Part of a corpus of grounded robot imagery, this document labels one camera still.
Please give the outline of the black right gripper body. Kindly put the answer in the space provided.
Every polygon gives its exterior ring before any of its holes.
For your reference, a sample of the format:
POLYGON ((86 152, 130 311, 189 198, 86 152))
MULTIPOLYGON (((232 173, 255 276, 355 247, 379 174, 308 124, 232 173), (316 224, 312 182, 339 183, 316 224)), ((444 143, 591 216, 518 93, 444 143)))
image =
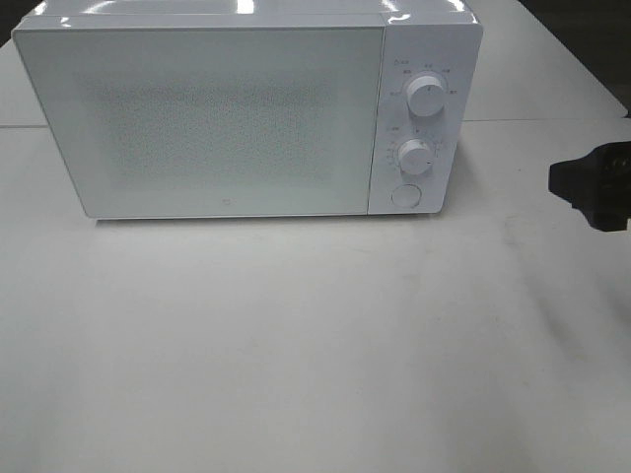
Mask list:
POLYGON ((548 190, 580 211, 601 232, 622 232, 630 221, 630 143, 600 145, 549 168, 548 190))

